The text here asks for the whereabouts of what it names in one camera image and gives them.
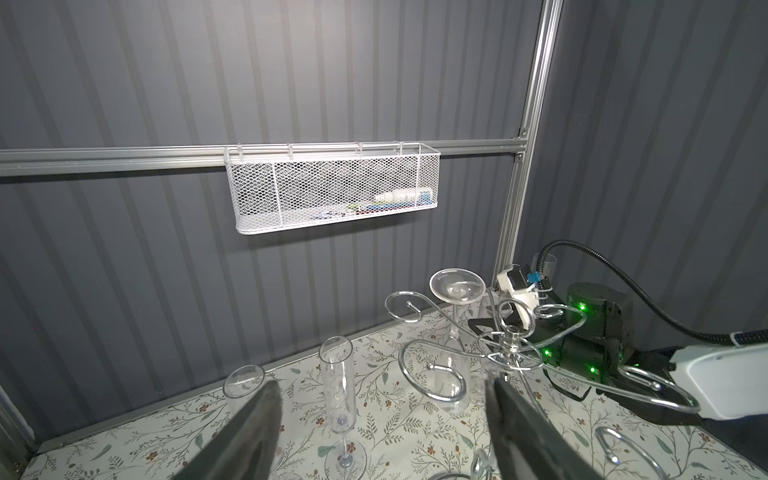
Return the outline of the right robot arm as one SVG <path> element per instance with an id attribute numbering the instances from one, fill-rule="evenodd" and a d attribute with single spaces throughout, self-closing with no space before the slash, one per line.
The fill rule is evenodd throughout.
<path id="1" fill-rule="evenodd" d="M 692 345 L 641 351 L 633 347 L 631 298 L 608 286 L 582 282 L 570 286 L 568 302 L 573 310 L 540 320 L 532 341 L 545 340 L 576 323 L 586 323 L 553 344 L 542 348 L 546 363 L 581 375 L 601 386 L 612 386 L 659 400 L 677 401 L 679 395 L 654 390 L 623 376 L 623 367 L 634 367 L 673 381 L 695 396 L 701 409 L 689 414 L 654 406 L 620 395 L 613 398 L 638 417 L 659 425 L 702 426 L 714 433 L 732 434 L 750 422 L 767 423 L 767 379 L 757 371 L 767 366 L 764 344 L 742 348 L 756 353 L 756 360 L 728 366 L 728 353 L 712 345 Z"/>

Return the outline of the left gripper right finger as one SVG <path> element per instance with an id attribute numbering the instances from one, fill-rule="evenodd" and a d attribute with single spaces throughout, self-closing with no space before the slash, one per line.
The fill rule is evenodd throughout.
<path id="1" fill-rule="evenodd" d="M 485 410 L 503 480 L 599 477 L 545 416 L 503 379 L 485 381 Z"/>

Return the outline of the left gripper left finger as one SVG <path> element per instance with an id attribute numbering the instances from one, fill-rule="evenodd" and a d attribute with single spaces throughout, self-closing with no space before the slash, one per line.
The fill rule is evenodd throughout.
<path id="1" fill-rule="evenodd" d="M 268 479 L 281 417 L 281 391 L 270 380 L 173 479 Z"/>

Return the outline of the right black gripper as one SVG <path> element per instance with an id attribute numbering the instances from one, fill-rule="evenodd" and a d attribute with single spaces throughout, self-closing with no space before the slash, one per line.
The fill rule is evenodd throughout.
<path id="1" fill-rule="evenodd" d="M 486 359 L 498 366 L 541 366 L 551 362 L 554 349 L 576 331 L 576 308 L 541 304 L 537 295 L 483 300 L 484 318 L 468 320 L 470 331 L 485 348 Z"/>

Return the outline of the clear wine glass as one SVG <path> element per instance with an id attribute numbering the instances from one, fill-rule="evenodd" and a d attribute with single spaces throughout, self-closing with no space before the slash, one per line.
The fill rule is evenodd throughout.
<path id="1" fill-rule="evenodd" d="M 320 346 L 318 357 L 324 390 L 324 425 L 334 436 L 325 456 L 327 478 L 362 479 L 367 452 L 353 438 L 358 416 L 353 344 L 344 336 L 330 337 Z"/>
<path id="2" fill-rule="evenodd" d="M 465 351 L 461 331 L 457 327 L 460 321 L 459 308 L 470 305 L 482 299 L 485 293 L 483 280 L 476 273 L 461 268 L 446 268 L 436 272 L 430 279 L 430 289 L 435 297 L 451 305 L 450 324 L 448 338 L 444 346 Z M 460 373 L 466 381 L 466 395 L 458 402 L 439 402 L 438 406 L 452 416 L 462 414 L 471 403 L 471 389 L 473 385 L 472 360 L 469 357 L 442 350 L 438 356 L 438 364 L 453 368 Z"/>
<path id="3" fill-rule="evenodd" d="M 227 431 L 236 479 L 268 479 L 275 460 L 282 421 L 279 384 L 262 367 L 246 365 L 223 385 L 231 410 Z"/>

